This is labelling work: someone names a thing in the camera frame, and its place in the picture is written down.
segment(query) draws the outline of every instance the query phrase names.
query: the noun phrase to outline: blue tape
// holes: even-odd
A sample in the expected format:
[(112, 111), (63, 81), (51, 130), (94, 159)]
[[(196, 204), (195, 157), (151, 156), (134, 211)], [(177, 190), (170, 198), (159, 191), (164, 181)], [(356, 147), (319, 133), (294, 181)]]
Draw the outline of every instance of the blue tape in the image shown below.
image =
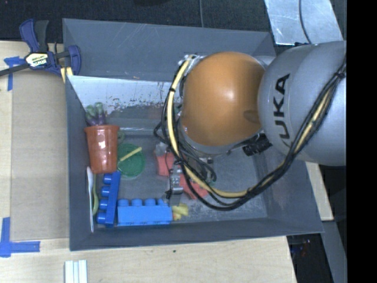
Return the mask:
[(9, 258), (13, 253), (19, 252), (39, 252), (41, 241), (11, 242), (9, 240), (9, 230), (11, 218), (2, 219), (0, 257)]
[[(15, 66), (15, 65), (22, 65), (25, 64), (25, 60), (23, 58), (20, 58), (19, 56), (17, 57), (10, 57), (10, 58), (5, 58), (4, 62), (6, 65), (9, 66), (9, 68)], [(10, 73), (8, 76), (8, 91), (11, 91), (13, 89), (13, 74)]]

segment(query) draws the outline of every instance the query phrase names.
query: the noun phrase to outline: blue clamp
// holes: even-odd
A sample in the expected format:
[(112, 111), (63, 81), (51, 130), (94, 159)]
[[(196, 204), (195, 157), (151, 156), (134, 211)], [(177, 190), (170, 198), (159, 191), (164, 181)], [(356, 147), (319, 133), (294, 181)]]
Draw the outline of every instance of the blue clamp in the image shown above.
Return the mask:
[(47, 20), (34, 23), (34, 19), (28, 19), (20, 25), (21, 38), (28, 44), (30, 53), (24, 58), (24, 64), (2, 70), (0, 71), (0, 76), (30, 68), (32, 70), (45, 70), (60, 77), (62, 66), (58, 60), (64, 57), (70, 57), (70, 64), (68, 65), (71, 67), (72, 73), (74, 75), (79, 73), (81, 57), (79, 48), (76, 45), (71, 45), (68, 47), (68, 51), (58, 54), (48, 51), (48, 46), (45, 42), (47, 24)]
[(9, 241), (9, 229), (11, 218), (3, 218), (0, 241), (0, 257), (9, 258), (13, 253), (39, 252), (41, 241), (11, 242)]
[[(23, 58), (17, 57), (10, 57), (5, 58), (4, 62), (6, 65), (8, 65), (9, 68), (15, 66), (15, 65), (22, 65), (25, 64), (25, 60)], [(11, 91), (13, 89), (13, 74), (10, 73), (8, 76), (8, 91)]]
[(118, 226), (166, 225), (173, 220), (173, 212), (162, 199), (148, 198), (118, 200)]
[(120, 184), (121, 173), (115, 171), (110, 174), (104, 174), (103, 183), (105, 186), (101, 189), (101, 199), (98, 209), (105, 212), (97, 214), (97, 223), (104, 224), (107, 227), (113, 227), (115, 221), (115, 211), (117, 209), (117, 198)]

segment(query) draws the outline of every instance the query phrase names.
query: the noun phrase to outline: yellow cable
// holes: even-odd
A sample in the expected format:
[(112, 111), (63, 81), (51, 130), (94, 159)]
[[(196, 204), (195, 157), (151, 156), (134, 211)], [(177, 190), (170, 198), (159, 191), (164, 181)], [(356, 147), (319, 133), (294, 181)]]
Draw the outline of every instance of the yellow cable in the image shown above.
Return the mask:
[[(173, 133), (173, 122), (174, 119), (172, 119), (172, 109), (173, 109), (173, 100), (174, 100), (174, 93), (175, 90), (177, 89), (177, 86), (179, 82), (181, 81), (183, 74), (187, 67), (189, 66), (190, 60), (186, 60), (181, 68), (179, 69), (176, 78), (174, 79), (173, 83), (171, 84), (171, 89), (172, 91), (169, 92), (168, 94), (168, 100), (167, 100), (167, 125), (168, 125), (168, 134), (170, 138), (170, 143), (173, 147), (173, 150), (175, 151), (176, 155), (179, 155), (178, 151), (178, 144), (176, 137)], [(205, 182), (203, 182), (199, 177), (197, 177), (187, 166), (184, 166), (187, 174), (191, 177), (193, 181), (195, 181), (198, 185), (200, 185), (203, 189), (207, 190), (208, 192), (212, 192), (211, 188), (207, 186)], [(242, 197), (247, 193), (247, 190), (241, 191), (241, 192), (226, 192), (222, 190), (218, 190), (213, 188), (213, 190), (219, 194), (220, 196), (225, 196), (225, 197), (230, 197), (230, 198), (238, 198)]]
[[(170, 143), (173, 147), (173, 150), (175, 151), (176, 155), (179, 155), (179, 151), (178, 151), (178, 144), (177, 144), (177, 140), (176, 140), (176, 137), (173, 133), (173, 123), (174, 123), (174, 119), (172, 119), (172, 109), (173, 109), (173, 100), (174, 100), (174, 93), (175, 93), (175, 90), (177, 89), (177, 86), (179, 84), (179, 82), (182, 80), (183, 78), (183, 74), (185, 72), (185, 70), (187, 69), (187, 67), (189, 66), (189, 63), (190, 63), (190, 58), (192, 56), (189, 56), (189, 58), (183, 63), (183, 65), (181, 66), (181, 68), (179, 69), (178, 73), (177, 73), (177, 76), (176, 78), (174, 79), (173, 83), (171, 84), (171, 89), (172, 91), (169, 92), (168, 94), (168, 100), (167, 100), (167, 125), (168, 125), (168, 135), (169, 135), (169, 138), (170, 138)], [(306, 136), (309, 134), (312, 126), (313, 126), (313, 122), (316, 121), (320, 115), (320, 113), (325, 109), (325, 105), (328, 104), (329, 100), (328, 100), (328, 97), (329, 97), (329, 92), (326, 93), (326, 95), (324, 96), (324, 98), (322, 99), (322, 101), (320, 102), (318, 108), (316, 109), (316, 111), (314, 112), (313, 116), (312, 116), (312, 120), (310, 121), (310, 123), (307, 125), (307, 127), (305, 128), (298, 144), (297, 144), (297, 149), (295, 152), (297, 152), (297, 150), (301, 147), (302, 145), (302, 142), (303, 140), (306, 138)], [(215, 188), (210, 188), (207, 186), (207, 184), (202, 181), (199, 177), (197, 177), (195, 175), (195, 173), (193, 173), (190, 168), (188, 168), (187, 166), (184, 166), (187, 174), (191, 177), (191, 179), (193, 181), (195, 181), (198, 185), (200, 185), (203, 189), (207, 190), (208, 192), (216, 192), (217, 194), (219, 194), (220, 196), (224, 196), (224, 197), (229, 197), (229, 198), (239, 198), (239, 197), (242, 197), (244, 195), (246, 195), (246, 193), (248, 191), (251, 191), (254, 189), (254, 187), (250, 187), (244, 191), (239, 191), (239, 192), (227, 192), (227, 191), (222, 191), (222, 190), (218, 190), (218, 189), (215, 189)], [(273, 176), (269, 177), (268, 179), (266, 179), (266, 181), (264, 181), (261, 186), (264, 186), (266, 185), (269, 181), (271, 181), (271, 179), (273, 178)]]

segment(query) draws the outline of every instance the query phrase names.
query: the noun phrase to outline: white object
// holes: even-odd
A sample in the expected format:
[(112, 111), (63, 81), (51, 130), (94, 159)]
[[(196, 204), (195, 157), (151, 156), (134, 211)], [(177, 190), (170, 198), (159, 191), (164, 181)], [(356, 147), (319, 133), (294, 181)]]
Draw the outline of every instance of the white object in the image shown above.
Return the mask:
[(65, 261), (64, 283), (88, 283), (87, 261)]
[(87, 175), (88, 175), (88, 191), (89, 191), (89, 211), (90, 211), (90, 230), (94, 232), (94, 224), (93, 224), (93, 204), (92, 204), (92, 188), (94, 184), (94, 174), (90, 167), (87, 167)]

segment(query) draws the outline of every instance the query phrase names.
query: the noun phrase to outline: blue toy block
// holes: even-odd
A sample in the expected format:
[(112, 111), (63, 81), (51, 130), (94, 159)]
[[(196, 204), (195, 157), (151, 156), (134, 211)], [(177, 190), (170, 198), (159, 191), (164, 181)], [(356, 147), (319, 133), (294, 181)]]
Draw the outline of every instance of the blue toy block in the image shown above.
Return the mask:
[(105, 184), (101, 189), (103, 199), (100, 200), (98, 209), (104, 212), (97, 214), (97, 223), (104, 224), (110, 228), (114, 226), (120, 176), (121, 173), (116, 171), (105, 174), (103, 178), (103, 183)]
[(141, 199), (118, 200), (118, 226), (131, 225), (166, 225), (173, 220), (173, 212), (162, 199), (157, 202), (154, 198), (148, 198), (144, 202)]
[[(15, 65), (22, 65), (25, 64), (25, 60), (20, 57), (10, 57), (10, 58), (5, 58), (4, 62), (6, 65), (9, 66), (9, 68), (15, 66)], [(11, 91), (13, 89), (13, 74), (10, 73), (8, 76), (8, 91)]]
[(41, 241), (12, 242), (9, 240), (11, 218), (3, 218), (0, 240), (0, 257), (9, 258), (12, 253), (39, 252)]

